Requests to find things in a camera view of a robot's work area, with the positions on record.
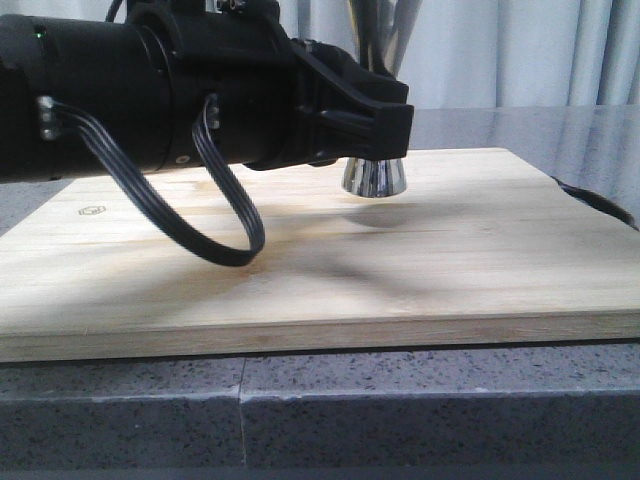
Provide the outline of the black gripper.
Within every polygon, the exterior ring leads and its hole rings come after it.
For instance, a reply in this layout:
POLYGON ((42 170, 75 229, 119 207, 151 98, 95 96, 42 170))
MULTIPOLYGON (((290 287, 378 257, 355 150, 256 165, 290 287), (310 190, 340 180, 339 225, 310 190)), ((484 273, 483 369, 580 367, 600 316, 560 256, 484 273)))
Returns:
POLYGON ((152 33, 171 84, 175 147, 208 95, 210 127, 229 164, 265 171, 342 157, 401 158, 414 107, 409 87, 343 49, 289 39, 276 1, 130 1, 126 21, 152 33))

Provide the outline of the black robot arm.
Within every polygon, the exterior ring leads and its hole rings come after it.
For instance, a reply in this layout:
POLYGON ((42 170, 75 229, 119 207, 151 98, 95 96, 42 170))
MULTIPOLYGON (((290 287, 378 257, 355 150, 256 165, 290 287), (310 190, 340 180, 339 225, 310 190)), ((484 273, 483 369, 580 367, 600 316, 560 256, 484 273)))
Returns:
POLYGON ((131 1, 122 23, 3 16, 2 181, 104 171, 76 134, 41 137, 44 95, 99 120, 144 172, 199 165, 191 128, 210 94, 214 142, 230 164, 264 171, 405 155, 405 84, 338 47, 288 37, 275 1, 221 7, 131 1))

